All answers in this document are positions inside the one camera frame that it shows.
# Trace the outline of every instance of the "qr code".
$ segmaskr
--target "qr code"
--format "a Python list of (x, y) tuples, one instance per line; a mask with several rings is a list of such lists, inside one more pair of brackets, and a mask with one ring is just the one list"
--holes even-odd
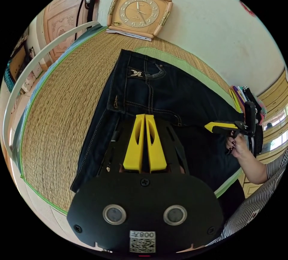
[(155, 253), (155, 239), (130, 238), (130, 252)]

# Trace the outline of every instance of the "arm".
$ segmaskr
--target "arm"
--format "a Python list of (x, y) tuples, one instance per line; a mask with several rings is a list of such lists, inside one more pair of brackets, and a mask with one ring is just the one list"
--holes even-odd
[(249, 151), (245, 137), (239, 134), (235, 139), (228, 137), (226, 147), (232, 149), (232, 155), (238, 159), (247, 179), (253, 184), (267, 181), (266, 165), (259, 162)]
[(238, 162), (251, 183), (263, 184), (267, 181), (266, 165), (258, 161), (249, 150), (238, 157)]

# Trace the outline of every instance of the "bag strap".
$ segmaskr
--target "bag strap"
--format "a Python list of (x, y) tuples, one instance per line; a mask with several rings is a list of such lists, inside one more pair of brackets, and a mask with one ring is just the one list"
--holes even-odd
[[(87, 22), (92, 21), (95, 1), (96, 1), (96, 0), (90, 0), (89, 8), (88, 8), (88, 15), (87, 15)], [(78, 26), (79, 16), (80, 16), (80, 10), (81, 10), (81, 8), (82, 8), (83, 2), (84, 2), (84, 0), (81, 0), (80, 5), (79, 5), (79, 9), (78, 9), (78, 12), (77, 12), (76, 27)], [(76, 39), (77, 39), (77, 33), (75, 33), (74, 41), (75, 41)]]

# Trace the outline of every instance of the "screw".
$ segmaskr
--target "screw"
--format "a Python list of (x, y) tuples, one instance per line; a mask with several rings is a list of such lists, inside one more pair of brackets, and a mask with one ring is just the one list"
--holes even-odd
[(140, 181), (140, 184), (143, 186), (143, 187), (147, 187), (149, 184), (150, 184), (150, 181), (146, 178), (142, 179)]
[(215, 232), (215, 227), (213, 227), (213, 226), (207, 230), (208, 235), (212, 235), (214, 232)]
[(74, 230), (75, 230), (77, 233), (82, 233), (82, 228), (81, 228), (79, 225), (74, 225)]

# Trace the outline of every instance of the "white bed frame rail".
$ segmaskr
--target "white bed frame rail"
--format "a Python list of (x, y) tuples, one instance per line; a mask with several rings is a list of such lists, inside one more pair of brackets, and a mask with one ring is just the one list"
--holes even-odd
[(45, 46), (30, 62), (29, 64), (25, 67), (25, 69), (23, 70), (23, 72), (21, 73), (20, 77), (18, 78), (18, 80), (15, 83), (15, 86), (11, 92), (11, 95), (9, 97), (7, 106), (6, 106), (6, 110), (5, 110), (5, 115), (4, 115), (4, 120), (3, 120), (3, 142), (5, 145), (5, 148), (7, 150), (7, 154), (8, 156), (12, 158), (12, 151), (10, 149), (10, 145), (9, 145), (9, 137), (8, 137), (8, 129), (9, 129), (9, 122), (10, 122), (10, 117), (11, 117), (11, 111), (14, 107), (15, 101), (17, 99), (17, 95), (19, 94), (19, 91), (22, 87), (22, 85), (24, 84), (26, 78), (28, 77), (28, 75), (31, 73), (31, 71), (35, 68), (36, 64), (43, 59), (43, 57), (49, 53), (52, 49), (54, 49), (58, 44), (60, 44), (63, 40), (65, 40), (66, 38), (75, 35), (75, 33), (86, 29), (87, 27), (90, 26), (95, 26), (99, 24), (99, 22), (97, 21), (90, 21), (87, 23), (84, 23), (82, 25), (79, 25), (75, 28), (72, 28), (71, 30), (65, 32), (64, 34), (58, 36), (56, 39), (54, 39), (52, 42), (50, 42), (47, 46)]

